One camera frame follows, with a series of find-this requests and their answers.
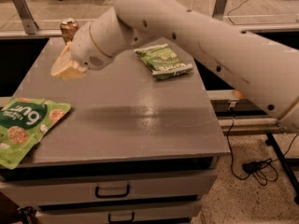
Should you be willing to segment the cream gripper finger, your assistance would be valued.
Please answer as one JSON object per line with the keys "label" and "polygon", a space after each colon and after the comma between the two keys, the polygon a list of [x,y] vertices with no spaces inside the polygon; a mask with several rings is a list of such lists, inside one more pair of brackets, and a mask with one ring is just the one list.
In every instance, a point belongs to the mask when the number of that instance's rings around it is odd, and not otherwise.
{"label": "cream gripper finger", "polygon": [[81,65],[78,62],[71,59],[59,59],[51,68],[50,74],[53,77],[57,77],[61,80],[82,78],[86,75],[88,67]]}
{"label": "cream gripper finger", "polygon": [[71,57],[71,45],[72,45],[71,42],[68,42],[65,45],[63,51],[61,52],[60,56],[58,57],[58,61],[60,63],[62,63],[62,62],[68,63],[68,62],[70,62],[72,60],[72,57]]}

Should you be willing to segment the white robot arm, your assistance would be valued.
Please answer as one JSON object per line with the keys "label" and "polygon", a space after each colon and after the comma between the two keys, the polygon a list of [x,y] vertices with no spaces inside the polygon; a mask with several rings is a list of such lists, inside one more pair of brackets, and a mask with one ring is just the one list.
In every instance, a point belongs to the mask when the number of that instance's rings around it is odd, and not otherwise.
{"label": "white robot arm", "polygon": [[113,0],[77,30],[51,68],[61,79],[100,70],[127,50],[164,37],[299,133],[299,50],[189,11],[176,0]]}

